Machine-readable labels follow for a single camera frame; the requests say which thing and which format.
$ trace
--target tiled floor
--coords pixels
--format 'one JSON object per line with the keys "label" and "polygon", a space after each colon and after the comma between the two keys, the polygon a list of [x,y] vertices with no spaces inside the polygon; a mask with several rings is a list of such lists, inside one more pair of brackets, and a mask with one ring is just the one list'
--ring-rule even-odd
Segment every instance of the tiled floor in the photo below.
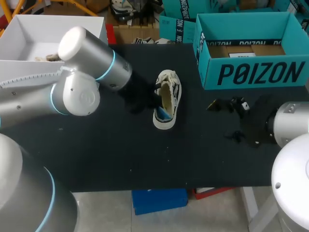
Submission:
{"label": "tiled floor", "polygon": [[[260,206],[269,187],[255,188]],[[75,193],[80,208],[78,232],[247,232],[248,222],[239,189],[186,207],[136,216],[131,191]],[[281,232],[277,219],[265,232]]]}

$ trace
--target shoe laces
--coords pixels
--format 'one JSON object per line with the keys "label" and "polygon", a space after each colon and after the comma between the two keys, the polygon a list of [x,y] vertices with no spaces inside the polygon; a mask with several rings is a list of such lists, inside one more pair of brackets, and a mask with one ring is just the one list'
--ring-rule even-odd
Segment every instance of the shoe laces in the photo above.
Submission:
{"label": "shoe laces", "polygon": [[161,73],[158,77],[158,80],[156,82],[156,86],[159,84],[161,86],[161,84],[163,82],[169,82],[171,83],[173,86],[174,84],[180,84],[177,77],[176,77],[176,73],[175,71],[165,71],[164,73]]}

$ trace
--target black tabletop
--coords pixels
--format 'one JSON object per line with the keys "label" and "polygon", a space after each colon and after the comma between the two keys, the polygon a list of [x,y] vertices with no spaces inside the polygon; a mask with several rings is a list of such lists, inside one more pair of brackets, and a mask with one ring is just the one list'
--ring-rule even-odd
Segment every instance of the black tabletop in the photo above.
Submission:
{"label": "black tabletop", "polygon": [[102,89],[90,116],[47,116],[2,132],[72,191],[270,185],[279,146],[251,148],[225,139],[239,130],[239,117],[206,108],[233,96],[253,104],[267,93],[308,101],[304,87],[205,91],[191,44],[113,48],[150,82],[164,69],[176,71],[183,94],[172,129],[158,130],[152,110],[131,115],[119,96]]}

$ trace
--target white robotic arm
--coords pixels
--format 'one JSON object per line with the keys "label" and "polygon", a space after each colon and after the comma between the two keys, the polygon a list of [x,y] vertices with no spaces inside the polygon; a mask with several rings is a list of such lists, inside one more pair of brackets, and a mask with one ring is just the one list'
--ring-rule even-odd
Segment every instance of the white robotic arm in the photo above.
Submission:
{"label": "white robotic arm", "polygon": [[64,35],[58,54],[65,66],[57,80],[24,85],[27,78],[19,78],[1,86],[1,129],[49,114],[89,115],[99,104],[99,84],[117,92],[133,113],[161,105],[154,84],[148,84],[126,60],[82,27]]}
{"label": "white robotic arm", "polygon": [[100,102],[95,79],[71,69],[63,69],[57,82],[34,86],[22,83],[19,87],[7,84],[0,90],[1,128],[50,114],[86,116]]}

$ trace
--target white sneaker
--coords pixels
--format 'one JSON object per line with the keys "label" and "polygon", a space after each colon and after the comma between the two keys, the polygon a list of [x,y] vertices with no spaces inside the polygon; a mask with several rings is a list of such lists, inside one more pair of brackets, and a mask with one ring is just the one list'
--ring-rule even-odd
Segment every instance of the white sneaker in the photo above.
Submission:
{"label": "white sneaker", "polygon": [[147,37],[146,39],[135,38],[133,44],[154,44],[154,40],[151,37]]}
{"label": "white sneaker", "polygon": [[168,130],[176,122],[182,85],[175,71],[164,70],[156,80],[156,87],[155,93],[161,96],[163,107],[154,110],[153,122],[158,129]]}

